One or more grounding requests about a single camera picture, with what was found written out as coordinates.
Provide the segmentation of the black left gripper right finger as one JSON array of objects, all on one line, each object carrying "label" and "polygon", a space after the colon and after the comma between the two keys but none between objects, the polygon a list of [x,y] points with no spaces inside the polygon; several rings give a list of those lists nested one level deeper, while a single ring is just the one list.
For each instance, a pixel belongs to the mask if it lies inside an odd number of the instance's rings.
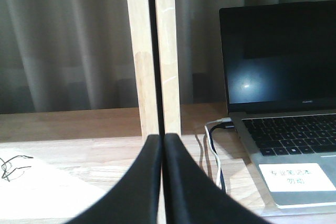
[{"label": "black left gripper right finger", "polygon": [[195,163],[177,134],[164,136],[163,149],[168,223],[267,223],[220,190]]}]

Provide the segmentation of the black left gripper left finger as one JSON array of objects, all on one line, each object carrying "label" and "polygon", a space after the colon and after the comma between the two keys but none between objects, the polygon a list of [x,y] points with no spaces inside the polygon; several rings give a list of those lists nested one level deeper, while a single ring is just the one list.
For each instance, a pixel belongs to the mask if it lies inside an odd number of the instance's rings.
[{"label": "black left gripper left finger", "polygon": [[149,135],[139,155],[116,185],[68,223],[156,223],[161,162],[161,137]]}]

